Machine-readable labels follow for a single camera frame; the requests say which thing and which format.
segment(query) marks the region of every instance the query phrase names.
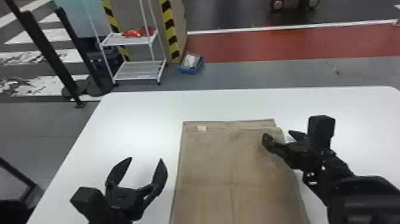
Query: brown cloth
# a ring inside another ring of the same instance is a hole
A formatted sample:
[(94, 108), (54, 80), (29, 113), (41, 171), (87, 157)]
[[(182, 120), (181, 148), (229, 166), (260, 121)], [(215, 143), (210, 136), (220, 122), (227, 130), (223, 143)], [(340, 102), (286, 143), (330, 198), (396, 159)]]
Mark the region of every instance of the brown cloth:
[(309, 223), (293, 171), (261, 145), (274, 120), (184, 122), (170, 224)]

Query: black pole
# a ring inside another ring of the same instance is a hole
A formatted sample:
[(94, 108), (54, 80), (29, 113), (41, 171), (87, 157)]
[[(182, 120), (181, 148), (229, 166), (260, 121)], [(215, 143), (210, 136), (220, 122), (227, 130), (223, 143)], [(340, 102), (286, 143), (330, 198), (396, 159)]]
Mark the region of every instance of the black pole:
[(14, 2), (14, 0), (4, 0), (4, 1), (8, 5), (8, 7), (12, 11), (12, 13), (14, 13), (15, 17), (20, 19), (19, 16), (21, 14), (21, 11), (20, 11), (20, 8), (18, 7), (18, 5)]
[(87, 87), (86, 92), (94, 97), (98, 97), (109, 93), (113, 89), (112, 80), (109, 78), (101, 79), (99, 77), (99, 73), (96, 71), (93, 64), (90, 62), (90, 59), (88, 57), (87, 52), (85, 51), (85, 48), (82, 46), (82, 43), (79, 41), (78, 36), (76, 35), (74, 29), (72, 28), (68, 16), (65, 13), (65, 10), (62, 7), (58, 7), (56, 10), (54, 10), (54, 12), (64, 25), (64, 28), (67, 30), (68, 34), (70, 35), (72, 42), (74, 43), (76, 49), (78, 50), (80, 56), (82, 57), (83, 62), (85, 63), (87, 69), (89, 70), (90, 75), (92, 76), (91, 79), (88, 79), (89, 86)]
[(2, 157), (0, 157), (0, 167), (3, 167), (3, 169), (8, 171), (15, 178), (28, 185), (28, 190), (21, 197), (21, 201), (26, 201), (29, 195), (36, 188), (37, 184), (29, 179), (27, 176), (25, 176), (23, 173), (21, 173), (19, 170), (17, 170), (15, 167), (13, 167), (11, 164), (9, 164), (7, 161), (5, 161)]
[(21, 12), (13, 0), (5, 0), (5, 3), (9, 6), (10, 10), (14, 13), (15, 17), (19, 20), (26, 32), (32, 38), (33, 42), (36, 44), (37, 48), (39, 48), (43, 56), (46, 58), (49, 65), (60, 78), (65, 88), (75, 100), (77, 107), (82, 107), (84, 104), (79, 98), (79, 95), (83, 92), (82, 88), (80, 89), (72, 79), (71, 74), (58, 57), (53, 46), (50, 44), (49, 40), (35, 20), (32, 12)]
[(64, 25), (64, 28), (67, 30), (67, 33), (70, 35), (72, 42), (74, 43), (76, 49), (78, 50), (80, 56), (83, 59), (83, 62), (85, 63), (87, 69), (89, 70), (90, 74), (93, 77), (93, 80), (95, 81), (96, 85), (98, 86), (99, 89), (103, 89), (103, 84), (101, 83), (99, 77), (97, 76), (97, 72), (95, 68), (93, 67), (93, 64), (90, 62), (90, 59), (86, 52), (84, 52), (83, 47), (81, 43), (78, 40), (78, 37), (76, 36), (76, 33), (74, 29), (71, 26), (70, 21), (68, 20), (68, 17), (62, 7), (58, 7), (57, 9), (54, 10), (54, 12), (57, 14), (58, 18), (61, 20), (62, 24)]

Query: red floor stripe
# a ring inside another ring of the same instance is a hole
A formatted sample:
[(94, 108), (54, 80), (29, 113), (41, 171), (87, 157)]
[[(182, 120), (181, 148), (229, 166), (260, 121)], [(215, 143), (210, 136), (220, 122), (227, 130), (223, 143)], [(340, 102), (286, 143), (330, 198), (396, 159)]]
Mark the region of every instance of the red floor stripe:
[(208, 63), (400, 56), (391, 25), (193, 35), (186, 49)]

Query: white shelf cart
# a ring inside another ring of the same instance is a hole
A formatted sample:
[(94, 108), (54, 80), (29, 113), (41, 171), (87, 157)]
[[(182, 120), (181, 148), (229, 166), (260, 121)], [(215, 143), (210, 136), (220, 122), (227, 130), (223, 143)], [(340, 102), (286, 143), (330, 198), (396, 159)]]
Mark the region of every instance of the white shelf cart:
[[(158, 33), (158, 26), (157, 22), (155, 20), (154, 16), (154, 11), (151, 6), (151, 3), (149, 0), (146, 0), (148, 3), (148, 7), (150, 9), (150, 14), (153, 20), (153, 24), (155, 26), (153, 35), (149, 35), (149, 27), (147, 24), (147, 19), (145, 15), (145, 10), (143, 7), (143, 0), (139, 0), (140, 3), (140, 10), (142, 12), (142, 17), (143, 17), (143, 22), (145, 25), (145, 30), (147, 36), (142, 36), (140, 38), (127, 38), (122, 36), (122, 33), (114, 33), (112, 32), (110, 28), (110, 33), (107, 35), (107, 37), (100, 42), (100, 38), (98, 35), (98, 32), (96, 30), (96, 27), (93, 23), (92, 17), (90, 16), (90, 12), (85, 5), (86, 13), (87, 16), (89, 17), (90, 24), (93, 28), (93, 31), (95, 32), (96, 40), (100, 46), (101, 53), (103, 55), (105, 65), (108, 69), (108, 72), (111, 76), (112, 82), (116, 83), (118, 80), (144, 80), (144, 79), (154, 79), (157, 82), (157, 85), (161, 84), (161, 75), (163, 74), (164, 67), (167, 63), (166, 57), (165, 57), (165, 52), (164, 52), (164, 47), (163, 43), (161, 42), (161, 37), (160, 34)], [(160, 42), (160, 47), (162, 51), (162, 60), (156, 60), (154, 56), (154, 51), (153, 51), (153, 42), (155, 38), (158, 38), (158, 41)], [(150, 54), (151, 54), (151, 61), (126, 61), (124, 57), (124, 62), (120, 66), (120, 68), (117, 70), (115, 75), (113, 75), (110, 65), (108, 64), (108, 61), (106, 59), (105, 53), (104, 53), (104, 48), (109, 47), (109, 46), (135, 46), (135, 45), (148, 45)]]

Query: floor marking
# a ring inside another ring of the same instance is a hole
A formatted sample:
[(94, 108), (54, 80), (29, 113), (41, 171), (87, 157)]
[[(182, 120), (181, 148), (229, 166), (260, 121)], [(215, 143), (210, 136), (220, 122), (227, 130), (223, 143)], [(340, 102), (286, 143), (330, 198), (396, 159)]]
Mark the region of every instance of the floor marking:
[[(85, 80), (87, 74), (72, 75), (74, 80)], [(34, 79), (5, 77), (0, 79), (0, 95), (9, 97), (61, 96), (64, 85), (58, 76), (38, 76)]]
[(43, 20), (41, 20), (39, 23), (54, 23), (54, 22), (60, 22), (60, 19), (55, 13), (52, 13)]
[[(81, 63), (83, 60), (77, 49), (55, 50), (63, 63)], [(0, 52), (0, 66), (39, 64), (46, 62), (40, 51)]]
[(266, 30), (292, 30), (292, 29), (309, 29), (309, 28), (328, 28), (328, 27), (346, 27), (346, 26), (366, 26), (366, 25), (380, 25), (380, 24), (394, 24), (397, 19), (391, 20), (366, 20), (357, 22), (346, 23), (318, 23), (294, 26), (268, 26), (268, 27), (255, 27), (255, 28), (238, 28), (238, 29), (219, 29), (219, 30), (194, 30), (189, 31), (188, 35), (204, 35), (204, 34), (217, 34), (217, 33), (239, 33), (239, 32), (256, 32)]
[[(43, 32), (50, 42), (71, 40), (70, 36), (68, 35), (67, 31), (64, 28), (45, 29), (43, 30)], [(17, 44), (17, 43), (33, 43), (33, 41), (28, 35), (28, 33), (26, 31), (23, 31), (22, 33), (11, 38), (4, 44)]]
[[(44, 5), (44, 4), (48, 3), (48, 2), (51, 2), (51, 1), (52, 0), (36, 0), (36, 1), (33, 1), (31, 3), (28, 3), (28, 4), (24, 5), (23, 7), (20, 8), (20, 10), (21, 11), (25, 11), (25, 10), (33, 11), (33, 10), (39, 8), (40, 6), (42, 6), (42, 5)], [(13, 22), (16, 19), (17, 18), (14, 16), (13, 13), (8, 13), (6, 15), (3, 15), (0, 18), (0, 28), (6, 26), (7, 24)]]

